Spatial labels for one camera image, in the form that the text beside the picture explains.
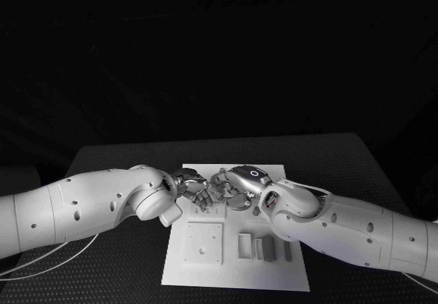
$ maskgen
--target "white platform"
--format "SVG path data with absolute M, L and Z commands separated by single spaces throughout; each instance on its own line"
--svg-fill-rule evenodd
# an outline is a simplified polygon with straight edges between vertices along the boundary
M 229 170 L 237 166 L 183 165 L 196 169 L 208 180 L 221 168 Z M 286 177 L 283 165 L 255 166 L 274 181 Z M 255 204 L 250 210 L 237 212 L 215 203 L 209 213 L 201 212 L 185 197 L 178 204 L 183 216 L 172 225 L 163 285 L 310 291 L 300 242 L 290 243 L 293 261 L 287 262 L 284 240 L 273 233 L 265 219 L 252 215 Z M 240 259 L 240 234 L 251 234 L 252 254 L 244 254 L 251 258 Z M 264 236 L 276 239 L 276 262 L 258 260 L 255 239 Z M 244 246 L 248 248 L 248 237 Z

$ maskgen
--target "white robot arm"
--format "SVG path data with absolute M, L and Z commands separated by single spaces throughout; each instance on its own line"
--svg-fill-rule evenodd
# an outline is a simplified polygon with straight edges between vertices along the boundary
M 84 239 L 137 215 L 167 227 L 182 216 L 176 198 L 211 204 L 208 182 L 193 169 L 176 174 L 139 165 L 78 174 L 22 194 L 0 197 L 0 259 Z
M 221 170 L 212 183 L 237 194 L 218 198 L 234 210 L 247 210 L 258 201 L 260 214 L 286 241 L 297 239 L 358 266 L 438 282 L 438 224 L 287 179 L 273 182 L 252 166 Z

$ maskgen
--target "black backdrop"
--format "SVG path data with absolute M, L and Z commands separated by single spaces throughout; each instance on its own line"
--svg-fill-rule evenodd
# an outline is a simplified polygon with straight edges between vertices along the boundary
M 2 163 L 49 183 L 90 144 L 356 132 L 414 214 L 438 217 L 434 10 L 146 5 L 3 17 Z

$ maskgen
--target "table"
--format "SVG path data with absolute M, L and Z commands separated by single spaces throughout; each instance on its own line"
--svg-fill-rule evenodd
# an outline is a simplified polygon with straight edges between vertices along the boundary
M 67 176 L 147 164 L 173 172 L 183 163 L 284 164 L 287 178 L 340 196 L 374 202 L 401 214 L 408 207 L 353 133 L 252 137 L 202 141 L 87 146 Z M 170 228 L 159 219 L 130 217 L 104 232 L 82 255 L 44 275 L 9 282 L 0 303 L 438 303 L 438 297 L 401 273 L 353 266 L 303 244 L 310 293 L 162 286 Z M 65 261 L 90 238 L 13 276 L 26 276 Z M 33 260 L 54 246 L 22 255 Z

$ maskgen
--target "mounting hole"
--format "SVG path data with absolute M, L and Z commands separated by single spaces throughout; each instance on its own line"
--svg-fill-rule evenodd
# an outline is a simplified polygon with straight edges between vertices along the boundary
M 375 225 L 372 223 L 368 224 L 368 232 L 372 232 L 375 230 Z
M 74 214 L 75 221 L 81 220 L 81 211 L 78 210 Z

